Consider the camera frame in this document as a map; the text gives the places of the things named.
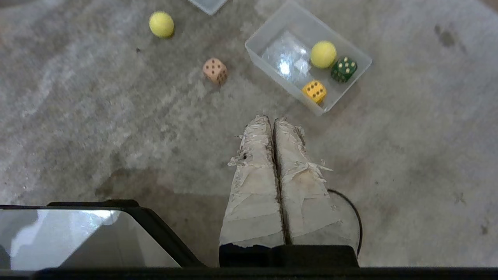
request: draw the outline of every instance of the plastic container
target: plastic container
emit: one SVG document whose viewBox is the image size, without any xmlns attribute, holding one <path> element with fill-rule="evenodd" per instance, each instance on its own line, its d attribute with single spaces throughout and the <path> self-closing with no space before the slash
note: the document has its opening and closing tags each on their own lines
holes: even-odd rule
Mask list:
<svg viewBox="0 0 498 280">
<path fill-rule="evenodd" d="M 189 0 L 208 15 L 214 15 L 227 0 Z"/>
<path fill-rule="evenodd" d="M 312 66 L 311 48 L 322 40 L 335 45 L 338 57 L 356 60 L 358 68 L 347 83 L 333 80 L 331 67 Z M 293 1 L 286 2 L 246 41 L 246 49 L 257 67 L 318 116 L 329 111 L 372 63 L 368 55 Z M 319 80 L 327 89 L 320 105 L 301 91 L 311 80 Z"/>
</svg>

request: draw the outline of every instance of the die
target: die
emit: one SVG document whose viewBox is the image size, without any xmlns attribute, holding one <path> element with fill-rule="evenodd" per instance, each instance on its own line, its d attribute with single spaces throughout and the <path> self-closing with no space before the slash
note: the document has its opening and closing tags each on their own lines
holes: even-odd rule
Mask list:
<svg viewBox="0 0 498 280">
<path fill-rule="evenodd" d="M 213 83 L 223 85 L 228 78 L 227 67 L 218 58 L 212 57 L 202 67 L 204 75 Z"/>
<path fill-rule="evenodd" d="M 307 83 L 303 87 L 302 92 L 309 98 L 311 98 L 316 104 L 322 103 L 322 101 L 325 99 L 325 96 L 327 95 L 327 90 L 322 85 L 322 83 L 317 80 L 313 80 Z"/>
<path fill-rule="evenodd" d="M 358 69 L 356 61 L 350 57 L 343 56 L 332 66 L 332 79 L 344 84 L 353 76 L 356 69 Z"/>
</svg>

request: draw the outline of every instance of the gray carpet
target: gray carpet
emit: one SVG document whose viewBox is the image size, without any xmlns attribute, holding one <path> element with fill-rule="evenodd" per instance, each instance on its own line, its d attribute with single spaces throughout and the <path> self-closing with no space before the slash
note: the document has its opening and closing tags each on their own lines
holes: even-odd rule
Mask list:
<svg viewBox="0 0 498 280">
<path fill-rule="evenodd" d="M 234 135 L 287 116 L 357 205 L 362 266 L 498 265 L 498 16 L 482 3 L 300 1 L 373 58 L 315 117 L 244 48 L 281 0 L 215 16 L 186 0 L 21 2 L 0 5 L 0 203 L 133 198 L 213 266 Z M 148 30 L 157 9 L 170 40 Z M 211 56 L 230 72 L 220 89 Z"/>
</svg>

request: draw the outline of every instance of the wire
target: wire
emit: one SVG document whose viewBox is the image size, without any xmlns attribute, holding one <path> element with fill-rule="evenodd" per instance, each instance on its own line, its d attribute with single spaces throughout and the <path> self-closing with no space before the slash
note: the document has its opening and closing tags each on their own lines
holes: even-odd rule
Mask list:
<svg viewBox="0 0 498 280">
<path fill-rule="evenodd" d="M 360 227 L 360 239 L 358 240 L 358 248 L 356 249 L 356 256 L 358 257 L 360 255 L 360 249 L 362 248 L 362 242 L 363 242 L 363 225 L 362 225 L 362 219 L 360 218 L 360 213 L 358 212 L 358 209 L 356 209 L 356 206 L 349 200 L 349 198 L 342 194 L 342 192 L 339 192 L 337 190 L 327 190 L 328 192 L 335 193 L 339 195 L 340 197 L 344 198 L 346 202 L 353 208 L 353 211 L 356 214 L 356 218 L 358 219 L 358 225 Z"/>
</svg>

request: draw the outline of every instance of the yellow die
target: yellow die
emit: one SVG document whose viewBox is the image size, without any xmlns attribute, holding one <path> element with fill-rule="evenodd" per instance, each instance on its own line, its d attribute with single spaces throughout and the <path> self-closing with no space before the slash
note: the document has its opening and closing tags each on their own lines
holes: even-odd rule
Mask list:
<svg viewBox="0 0 498 280">
<path fill-rule="evenodd" d="M 316 104 L 322 103 L 325 96 L 327 95 L 327 90 L 317 80 L 313 80 L 307 83 L 302 89 L 303 93 L 306 94 L 309 98 L 313 99 Z"/>
</svg>

